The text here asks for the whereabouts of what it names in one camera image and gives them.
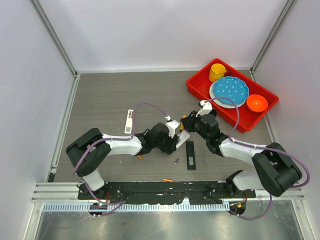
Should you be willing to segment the orange handle screwdriver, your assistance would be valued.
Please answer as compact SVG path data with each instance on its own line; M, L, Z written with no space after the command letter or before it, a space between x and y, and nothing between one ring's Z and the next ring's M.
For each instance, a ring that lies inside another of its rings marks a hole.
M184 130L185 130L185 127L184 127L184 125L181 123L181 124L180 124L180 127L179 127L179 133L181 134L182 131L184 131Z

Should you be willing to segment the black remote control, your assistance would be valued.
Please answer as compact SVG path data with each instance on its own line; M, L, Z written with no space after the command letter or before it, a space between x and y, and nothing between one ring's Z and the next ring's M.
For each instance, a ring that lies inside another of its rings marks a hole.
M187 162L187 170L195 171L196 170L196 161L195 161L195 148L193 141L186 141L186 162Z

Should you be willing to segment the white remote with orange batteries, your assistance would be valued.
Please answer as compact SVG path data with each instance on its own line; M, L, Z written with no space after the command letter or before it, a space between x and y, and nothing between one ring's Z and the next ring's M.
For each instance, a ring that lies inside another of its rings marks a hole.
M133 129L133 109L129 109L126 115L125 127L124 127L124 134L131 135Z

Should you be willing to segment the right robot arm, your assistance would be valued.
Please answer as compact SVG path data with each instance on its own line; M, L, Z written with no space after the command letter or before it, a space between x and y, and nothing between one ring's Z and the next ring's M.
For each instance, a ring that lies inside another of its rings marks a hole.
M187 132L201 136L211 153L254 166L253 172L239 170L229 177L231 182L226 184L225 190L230 197L236 198L248 189L266 190L272 196L279 197L303 176L279 143L254 145L229 137L220 131L212 113L199 115L192 111L181 119L181 123Z

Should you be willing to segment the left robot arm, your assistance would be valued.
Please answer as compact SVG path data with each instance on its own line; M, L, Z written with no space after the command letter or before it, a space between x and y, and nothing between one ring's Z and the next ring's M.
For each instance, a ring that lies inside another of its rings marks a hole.
M180 123L175 120L158 123L133 137L111 136L92 128L71 143L65 152L77 176L89 187L89 194L100 200L106 195L107 188L98 167L107 156L142 156L153 149L170 155L178 148L176 129L179 126Z

